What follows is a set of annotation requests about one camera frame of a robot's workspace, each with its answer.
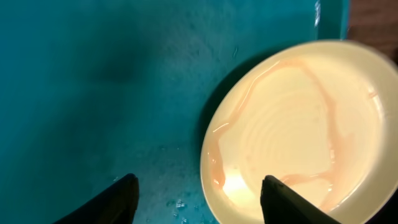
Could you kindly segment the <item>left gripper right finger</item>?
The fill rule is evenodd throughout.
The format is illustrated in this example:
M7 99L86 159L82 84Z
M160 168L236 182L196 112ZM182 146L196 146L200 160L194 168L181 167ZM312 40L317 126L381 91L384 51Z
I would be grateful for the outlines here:
M272 175L262 181L260 202L265 224L340 224Z

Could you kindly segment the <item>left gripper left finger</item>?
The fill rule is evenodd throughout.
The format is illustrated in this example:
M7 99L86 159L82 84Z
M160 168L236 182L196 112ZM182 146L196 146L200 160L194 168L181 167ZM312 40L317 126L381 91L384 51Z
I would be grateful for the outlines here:
M139 180L127 174L55 224L131 224L139 202Z

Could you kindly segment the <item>light green plate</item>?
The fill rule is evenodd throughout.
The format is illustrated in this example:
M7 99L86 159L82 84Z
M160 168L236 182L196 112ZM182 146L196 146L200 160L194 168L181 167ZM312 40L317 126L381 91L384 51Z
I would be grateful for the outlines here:
M340 223L369 221L397 192L397 65L352 41L269 57L215 111L200 173L220 223L264 223L276 192Z

